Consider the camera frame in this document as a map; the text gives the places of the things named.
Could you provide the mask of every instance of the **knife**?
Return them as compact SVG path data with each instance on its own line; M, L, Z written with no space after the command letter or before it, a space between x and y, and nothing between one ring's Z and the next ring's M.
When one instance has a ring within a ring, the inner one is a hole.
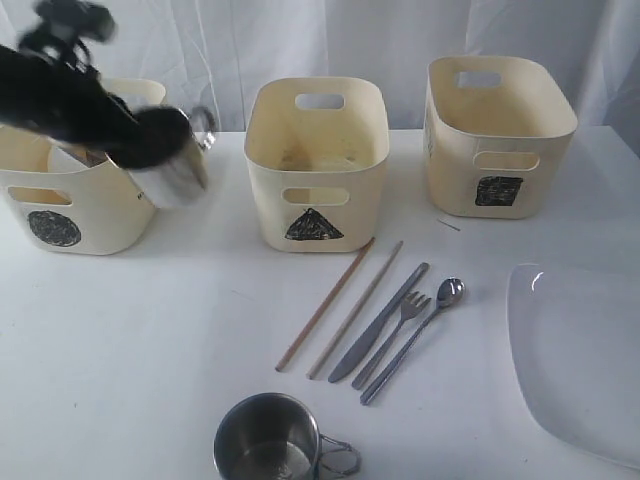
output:
M418 268L414 270L409 278L402 284L396 294L389 300L387 306L382 309L378 316L371 322L367 329L358 337L347 353L345 353L342 360L333 369L331 375L329 375L329 382L335 383L342 380L349 375L354 368L362 361L367 355L373 344L376 342L384 326L386 325L389 317L398 308L400 302L407 296L409 290L418 283L422 276L429 270L428 263L421 263Z

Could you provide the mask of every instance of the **plastic basket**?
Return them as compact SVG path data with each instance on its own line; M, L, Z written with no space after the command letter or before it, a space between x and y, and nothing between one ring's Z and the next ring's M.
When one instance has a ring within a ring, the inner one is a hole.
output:
M311 95L337 108L298 106ZM374 235L389 154L380 90L356 78L287 78L259 92L245 154L262 235L287 252L348 252Z
M458 216L536 213L577 126L562 91L535 62L496 56L434 61L424 128L433 203Z
M164 101L162 85L147 80L109 79L118 95ZM107 255L131 246L155 207L129 175L111 161L75 172L50 173L48 138L0 128L0 192L38 247L55 252Z

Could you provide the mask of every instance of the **white table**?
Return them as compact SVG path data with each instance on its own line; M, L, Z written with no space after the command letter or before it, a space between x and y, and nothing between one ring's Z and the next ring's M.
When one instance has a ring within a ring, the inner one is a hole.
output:
M262 391L296 396L323 432L356 445L358 478L638 478L537 426L505 318L518 263L640 270L640 162L611 129L578 132L546 208L526 221L437 211L426 197L421 132L393 132L374 250L286 373L274 365L354 254L285 254L262 242L243 139L220 137L205 201L159 213L115 256L40 251L0 205L0 478L217 478L218 422ZM307 380L400 239L400 257L322 381ZM456 275L468 298L429 327L375 404L361 407L349 382L324 379L421 261L432 269L420 288L435 293Z

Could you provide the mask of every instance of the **metal mug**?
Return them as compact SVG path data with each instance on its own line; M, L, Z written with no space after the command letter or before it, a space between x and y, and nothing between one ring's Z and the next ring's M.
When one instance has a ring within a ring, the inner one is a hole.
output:
M323 452L322 442L334 448ZM347 452L354 465L339 470L325 463ZM261 393L233 407L213 443L213 461L224 480L317 480L323 468L334 478L360 471L360 454L351 445L322 435L309 409L282 393Z
M170 106L149 107L135 114L142 134L126 148L109 151L109 157L127 170L131 179L158 208L183 207L207 189L204 152L215 141L213 114L204 106L190 115ZM197 140L193 123L204 124L204 139Z

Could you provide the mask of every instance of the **square plate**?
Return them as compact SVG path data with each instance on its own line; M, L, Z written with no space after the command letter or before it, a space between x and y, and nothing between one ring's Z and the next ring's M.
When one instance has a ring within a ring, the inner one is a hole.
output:
M519 265L507 316L520 388L540 426L640 469L640 278Z

